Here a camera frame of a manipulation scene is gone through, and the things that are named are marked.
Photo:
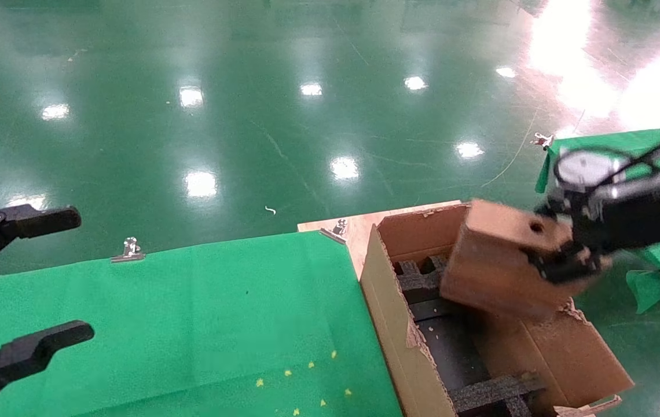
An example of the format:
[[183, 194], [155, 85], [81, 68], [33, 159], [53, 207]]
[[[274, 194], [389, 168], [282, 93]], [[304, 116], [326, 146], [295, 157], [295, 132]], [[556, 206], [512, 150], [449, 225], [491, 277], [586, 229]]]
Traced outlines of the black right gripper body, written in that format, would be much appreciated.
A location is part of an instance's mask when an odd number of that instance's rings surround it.
[[573, 241], [593, 253], [660, 243], [660, 186], [622, 182], [603, 186], [571, 214]]

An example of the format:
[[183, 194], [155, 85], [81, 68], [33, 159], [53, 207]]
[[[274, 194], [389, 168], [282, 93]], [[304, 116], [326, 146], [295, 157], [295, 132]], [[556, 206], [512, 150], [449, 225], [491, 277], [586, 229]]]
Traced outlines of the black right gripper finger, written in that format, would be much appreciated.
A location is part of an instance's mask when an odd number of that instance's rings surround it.
[[549, 196], [545, 201], [536, 207], [536, 214], [542, 217], [549, 217], [557, 221], [561, 217], [571, 217], [571, 201], [564, 196]]
[[588, 280], [611, 268], [611, 257], [584, 244], [569, 241], [554, 253], [527, 251], [539, 277], [554, 285]]

